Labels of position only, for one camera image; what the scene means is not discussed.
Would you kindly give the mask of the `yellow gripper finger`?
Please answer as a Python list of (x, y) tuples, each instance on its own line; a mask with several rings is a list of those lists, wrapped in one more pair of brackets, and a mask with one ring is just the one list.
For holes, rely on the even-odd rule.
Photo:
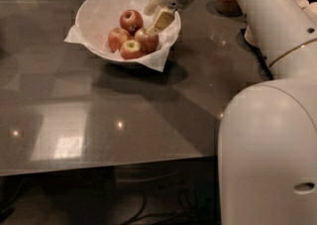
[(153, 17), (148, 28), (148, 31), (153, 34), (161, 33), (174, 21), (174, 10), (167, 7), (152, 8), (148, 14)]

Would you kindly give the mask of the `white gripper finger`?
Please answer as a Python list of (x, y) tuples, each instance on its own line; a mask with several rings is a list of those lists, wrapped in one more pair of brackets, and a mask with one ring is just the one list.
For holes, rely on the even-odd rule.
[(144, 8), (144, 14), (147, 16), (153, 15), (158, 5), (159, 5), (159, 0), (149, 0)]

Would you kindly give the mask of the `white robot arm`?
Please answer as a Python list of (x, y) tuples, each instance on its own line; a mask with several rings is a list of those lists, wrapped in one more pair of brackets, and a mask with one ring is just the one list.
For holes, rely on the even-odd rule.
[[(192, 1), (150, 0), (153, 30)], [(317, 225), (317, 24), (295, 0), (237, 1), (273, 79), (221, 119), (221, 225)]]

